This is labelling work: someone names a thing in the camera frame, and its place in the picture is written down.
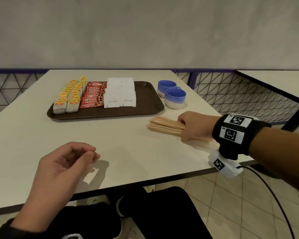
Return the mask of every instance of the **hand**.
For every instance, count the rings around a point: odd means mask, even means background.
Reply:
[[[42,157],[28,199],[11,226],[45,231],[71,199],[80,179],[100,158],[95,150],[86,143],[69,142]]]
[[[179,115],[177,121],[186,125],[180,135],[182,142],[186,142],[189,138],[211,137],[215,123],[219,118],[197,112],[184,112]]]

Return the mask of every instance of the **brown tray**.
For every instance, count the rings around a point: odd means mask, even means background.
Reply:
[[[134,81],[136,93],[136,107],[114,107],[104,108],[80,108],[75,113],[54,114],[53,104],[47,112],[47,116],[56,120],[100,118],[100,117],[120,117],[135,115],[156,114],[164,110],[164,105],[159,98],[153,85],[147,81]]]

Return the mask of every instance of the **mug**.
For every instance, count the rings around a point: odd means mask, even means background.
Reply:
[[[179,109],[183,107],[185,98],[186,92],[182,89],[169,88],[165,91],[164,102],[169,108]]]
[[[160,80],[158,82],[158,87],[157,87],[157,93],[160,97],[164,98],[165,96],[165,91],[168,88],[177,88],[181,89],[180,87],[176,86],[176,83],[171,80]]]

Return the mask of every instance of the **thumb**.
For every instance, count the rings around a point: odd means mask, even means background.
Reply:
[[[190,135],[188,130],[185,128],[184,131],[180,134],[180,139],[182,142],[186,142],[189,139]]]
[[[72,167],[67,171],[69,174],[71,174],[71,177],[80,179],[82,176],[84,176],[93,163],[94,154],[94,152],[88,151],[79,157],[78,160],[76,160]]]

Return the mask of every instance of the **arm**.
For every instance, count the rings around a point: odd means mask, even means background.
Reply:
[[[182,141],[211,137],[219,117],[185,112],[178,118],[186,125]],[[252,140],[249,155],[299,190],[299,134],[264,127]]]
[[[42,157],[27,201],[16,218],[0,228],[0,238],[40,238],[100,158],[95,150],[86,143],[70,142]]]

